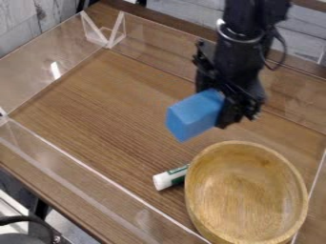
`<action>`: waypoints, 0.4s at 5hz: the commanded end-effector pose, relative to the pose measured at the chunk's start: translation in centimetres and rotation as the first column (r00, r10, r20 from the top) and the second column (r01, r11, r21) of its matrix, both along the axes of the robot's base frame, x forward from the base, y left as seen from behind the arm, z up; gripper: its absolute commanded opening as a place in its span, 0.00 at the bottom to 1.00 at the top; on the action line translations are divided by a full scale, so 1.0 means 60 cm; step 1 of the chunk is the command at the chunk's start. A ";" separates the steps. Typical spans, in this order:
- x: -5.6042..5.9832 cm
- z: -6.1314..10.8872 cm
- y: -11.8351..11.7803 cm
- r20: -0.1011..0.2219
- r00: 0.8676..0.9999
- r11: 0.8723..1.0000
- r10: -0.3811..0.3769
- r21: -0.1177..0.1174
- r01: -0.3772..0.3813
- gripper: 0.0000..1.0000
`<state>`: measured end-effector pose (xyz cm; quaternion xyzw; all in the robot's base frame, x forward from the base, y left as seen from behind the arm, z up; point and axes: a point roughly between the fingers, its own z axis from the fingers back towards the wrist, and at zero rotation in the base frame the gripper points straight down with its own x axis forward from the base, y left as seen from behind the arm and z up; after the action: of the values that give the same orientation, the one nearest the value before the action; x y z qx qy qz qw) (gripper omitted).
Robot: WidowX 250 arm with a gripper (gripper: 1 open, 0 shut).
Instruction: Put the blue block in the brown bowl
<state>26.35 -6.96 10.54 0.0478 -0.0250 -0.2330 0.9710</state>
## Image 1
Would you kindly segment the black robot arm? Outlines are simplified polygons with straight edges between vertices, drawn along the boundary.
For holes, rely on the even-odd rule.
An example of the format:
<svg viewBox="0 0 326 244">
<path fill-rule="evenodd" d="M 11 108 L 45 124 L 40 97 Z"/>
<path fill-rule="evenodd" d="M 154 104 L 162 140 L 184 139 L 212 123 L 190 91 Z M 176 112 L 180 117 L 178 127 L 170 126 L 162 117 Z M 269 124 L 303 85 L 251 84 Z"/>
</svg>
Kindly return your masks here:
<svg viewBox="0 0 326 244">
<path fill-rule="evenodd" d="M 257 118 L 266 102 L 259 81 L 274 41 L 282 42 L 277 24 L 286 20 L 290 0 L 226 0 L 223 17 L 217 21 L 214 44 L 196 42 L 196 91 L 214 89 L 225 96 L 214 126 L 225 129 L 242 119 Z"/>
</svg>

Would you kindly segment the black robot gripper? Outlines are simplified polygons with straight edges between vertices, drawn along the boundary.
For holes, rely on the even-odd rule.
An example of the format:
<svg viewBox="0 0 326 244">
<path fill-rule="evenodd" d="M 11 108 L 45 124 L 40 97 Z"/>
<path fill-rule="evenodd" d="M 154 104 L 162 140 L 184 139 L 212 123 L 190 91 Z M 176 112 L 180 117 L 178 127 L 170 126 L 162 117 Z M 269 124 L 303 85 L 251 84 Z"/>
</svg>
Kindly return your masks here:
<svg viewBox="0 0 326 244">
<path fill-rule="evenodd" d="M 225 96 L 215 126 L 225 129 L 243 117 L 254 120 L 266 101 L 266 93 L 258 78 L 263 67 L 261 40 L 253 36 L 218 32 L 218 41 L 199 39 L 192 63 L 196 66 L 195 91 L 215 90 Z"/>
</svg>

